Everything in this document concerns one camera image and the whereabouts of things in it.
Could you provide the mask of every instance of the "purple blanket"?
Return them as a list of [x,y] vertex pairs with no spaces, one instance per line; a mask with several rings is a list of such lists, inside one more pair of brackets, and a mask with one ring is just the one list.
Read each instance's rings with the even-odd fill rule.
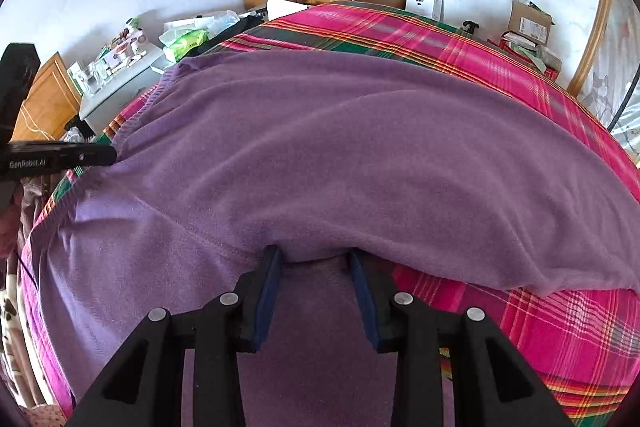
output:
[[248,425],[388,425],[338,255],[360,247],[498,289],[633,288],[639,205],[562,128],[471,82],[384,58],[185,60],[31,237],[44,320],[80,398],[150,309],[201,307],[276,243],[269,340],[239,360]]

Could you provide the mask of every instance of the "white cardboard box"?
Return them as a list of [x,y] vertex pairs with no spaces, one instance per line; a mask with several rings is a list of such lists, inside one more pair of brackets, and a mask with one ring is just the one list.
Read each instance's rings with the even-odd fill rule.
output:
[[406,0],[404,9],[408,12],[442,22],[444,18],[443,4],[443,0]]

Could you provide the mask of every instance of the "green tissue package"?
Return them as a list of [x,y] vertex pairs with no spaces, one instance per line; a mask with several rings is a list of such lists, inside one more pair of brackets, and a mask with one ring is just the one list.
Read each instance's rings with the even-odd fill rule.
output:
[[170,46],[164,47],[164,56],[171,62],[178,63],[189,50],[207,42],[209,36],[204,30],[194,30],[181,36]]

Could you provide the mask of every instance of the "black cable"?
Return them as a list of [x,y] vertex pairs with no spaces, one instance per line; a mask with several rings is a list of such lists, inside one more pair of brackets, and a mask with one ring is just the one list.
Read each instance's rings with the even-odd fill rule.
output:
[[20,253],[18,253],[18,249],[17,248],[14,250],[14,253],[18,256],[18,261],[20,262],[20,266],[22,266],[22,269],[25,272],[27,272],[27,275],[29,276],[29,279],[31,279],[31,282],[33,282],[34,287],[37,289],[38,285],[36,284],[36,280],[33,278],[33,275],[31,275],[31,272],[26,267],[26,265],[22,262],[22,257],[20,256]]
[[626,109],[626,104],[628,104],[629,100],[631,100],[631,95],[633,95],[633,93],[634,93],[634,91],[636,89],[636,86],[638,85],[638,78],[640,78],[640,64],[638,64],[638,69],[636,70],[636,75],[634,76],[634,79],[631,81],[631,86],[629,87],[629,90],[626,92],[625,99],[622,101],[622,104],[618,108],[618,111],[616,112],[616,115],[613,117],[613,120],[611,120],[611,123],[607,127],[607,131],[609,131],[609,132],[613,131],[613,128],[618,123],[618,120],[620,120],[620,117],[622,116],[622,113]]

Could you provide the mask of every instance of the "human hand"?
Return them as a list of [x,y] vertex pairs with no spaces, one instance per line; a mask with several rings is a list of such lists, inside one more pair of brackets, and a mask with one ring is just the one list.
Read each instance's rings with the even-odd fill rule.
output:
[[15,250],[22,215],[22,197],[24,189],[18,185],[9,207],[0,214],[0,259],[5,259]]

